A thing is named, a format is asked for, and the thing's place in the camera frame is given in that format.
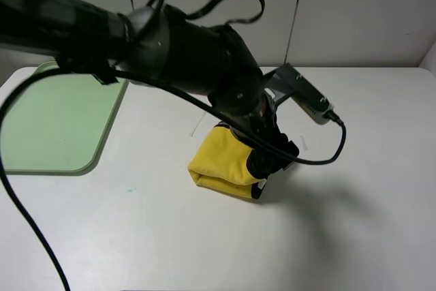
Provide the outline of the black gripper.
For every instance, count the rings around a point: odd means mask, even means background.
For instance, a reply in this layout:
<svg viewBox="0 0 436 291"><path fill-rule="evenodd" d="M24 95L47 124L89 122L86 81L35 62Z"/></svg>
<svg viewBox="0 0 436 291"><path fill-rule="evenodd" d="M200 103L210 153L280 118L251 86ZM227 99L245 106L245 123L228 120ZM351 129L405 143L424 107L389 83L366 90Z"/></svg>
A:
<svg viewBox="0 0 436 291"><path fill-rule="evenodd" d="M262 101L254 112L251 112L248 116L233 117L233 119L278 149L298 157L298 147L280 131L277 125L276 110L273 107L272 98L267 92L263 92ZM244 133L230 127L223 121L220 121L217 125L230 129L237 140L252 148L247 158L247 170L256 179L267 179L281 168L288 168L294 163L293 160L280 158L255 145Z"/></svg>

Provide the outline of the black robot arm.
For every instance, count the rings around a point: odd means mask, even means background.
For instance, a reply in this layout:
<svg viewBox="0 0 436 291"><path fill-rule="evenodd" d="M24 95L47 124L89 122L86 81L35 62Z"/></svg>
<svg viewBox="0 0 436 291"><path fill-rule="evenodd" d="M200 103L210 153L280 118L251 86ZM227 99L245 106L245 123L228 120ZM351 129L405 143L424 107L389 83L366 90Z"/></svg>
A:
<svg viewBox="0 0 436 291"><path fill-rule="evenodd" d="M266 92L270 75L231 21L195 24L221 1L186 14L149 0L123 15L81 0L1 0L1 45L53 56L56 74L91 74L104 85L127 78L191 103L204 95L204 108L258 150L263 163L287 166L299 151L277 127Z"/></svg>

